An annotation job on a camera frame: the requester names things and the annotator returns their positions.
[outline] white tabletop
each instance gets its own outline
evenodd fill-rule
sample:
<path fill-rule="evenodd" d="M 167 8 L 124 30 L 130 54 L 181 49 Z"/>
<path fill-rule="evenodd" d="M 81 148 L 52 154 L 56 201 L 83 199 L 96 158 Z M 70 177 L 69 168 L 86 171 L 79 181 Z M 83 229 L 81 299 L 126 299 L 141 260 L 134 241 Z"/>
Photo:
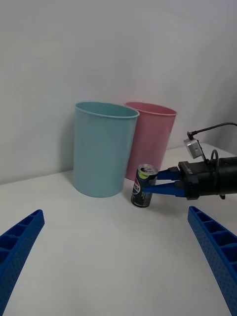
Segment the white tabletop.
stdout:
<path fill-rule="evenodd" d="M 184 160 L 185 148 L 169 150 L 162 168 Z M 230 315 L 187 214 L 195 205 L 237 234 L 237 197 L 153 195 L 140 209 L 132 185 L 91 198 L 68 172 L 0 186 L 0 234 L 36 209 L 45 217 L 4 316 Z"/>

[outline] soda can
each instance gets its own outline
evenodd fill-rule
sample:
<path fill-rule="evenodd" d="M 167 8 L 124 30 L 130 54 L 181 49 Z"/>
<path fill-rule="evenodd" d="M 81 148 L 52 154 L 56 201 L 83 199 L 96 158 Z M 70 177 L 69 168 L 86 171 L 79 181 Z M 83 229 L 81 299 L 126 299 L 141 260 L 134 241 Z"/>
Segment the soda can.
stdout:
<path fill-rule="evenodd" d="M 136 178 L 132 190 L 131 202 L 138 207 L 148 207 L 151 203 L 152 193 L 143 193 L 146 186 L 156 184 L 158 169 L 150 164 L 141 164 L 137 168 Z"/>

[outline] can lid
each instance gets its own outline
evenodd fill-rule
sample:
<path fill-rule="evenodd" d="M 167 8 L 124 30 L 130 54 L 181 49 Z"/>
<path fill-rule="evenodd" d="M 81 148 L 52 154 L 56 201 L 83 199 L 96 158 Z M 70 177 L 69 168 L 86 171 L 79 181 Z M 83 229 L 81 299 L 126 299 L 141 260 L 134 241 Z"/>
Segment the can lid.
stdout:
<path fill-rule="evenodd" d="M 158 174 L 158 169 L 154 166 L 152 166 L 151 164 L 140 164 L 138 166 L 138 170 L 147 174 L 147 175 L 157 175 Z"/>

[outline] black cable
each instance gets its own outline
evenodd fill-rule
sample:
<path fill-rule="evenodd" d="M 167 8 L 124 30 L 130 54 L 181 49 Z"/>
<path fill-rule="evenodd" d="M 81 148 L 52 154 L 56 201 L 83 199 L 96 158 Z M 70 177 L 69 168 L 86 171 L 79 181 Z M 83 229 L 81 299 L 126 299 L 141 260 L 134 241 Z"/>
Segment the black cable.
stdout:
<path fill-rule="evenodd" d="M 214 149 L 211 153 L 211 160 L 214 158 L 215 155 L 215 178 L 214 178 L 214 186 L 218 183 L 218 174 L 219 174 L 219 155 L 216 149 Z"/>
<path fill-rule="evenodd" d="M 190 136 L 193 136 L 193 135 L 196 135 L 196 134 L 198 134 L 198 133 L 202 133 L 202 132 L 205 132 L 205 131 L 207 131 L 207 130 L 214 129 L 214 128 L 221 127 L 221 126 L 225 126 L 225 125 L 234 125 L 234 126 L 237 126 L 236 123 L 232 123 L 232 122 L 222 123 L 222 124 L 214 125 L 214 126 L 211 126 L 211 127 L 207 127 L 207 128 L 195 130 L 195 131 L 193 131 L 193 132 L 188 132 L 188 136 L 189 136 L 189 135 L 190 135 Z"/>

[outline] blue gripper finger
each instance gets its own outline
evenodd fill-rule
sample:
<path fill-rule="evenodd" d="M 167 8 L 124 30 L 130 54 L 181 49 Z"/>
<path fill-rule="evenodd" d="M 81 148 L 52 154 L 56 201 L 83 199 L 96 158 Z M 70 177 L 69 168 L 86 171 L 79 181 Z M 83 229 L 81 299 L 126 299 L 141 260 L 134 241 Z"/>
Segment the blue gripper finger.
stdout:
<path fill-rule="evenodd" d="M 185 198 L 185 191 L 183 189 L 175 187 L 175 182 L 164 183 L 157 186 L 144 187 L 142 191 L 144 193 L 165 194 Z"/>
<path fill-rule="evenodd" d="M 180 171 L 178 167 L 171 167 L 162 170 L 157 174 L 157 180 L 181 180 Z"/>

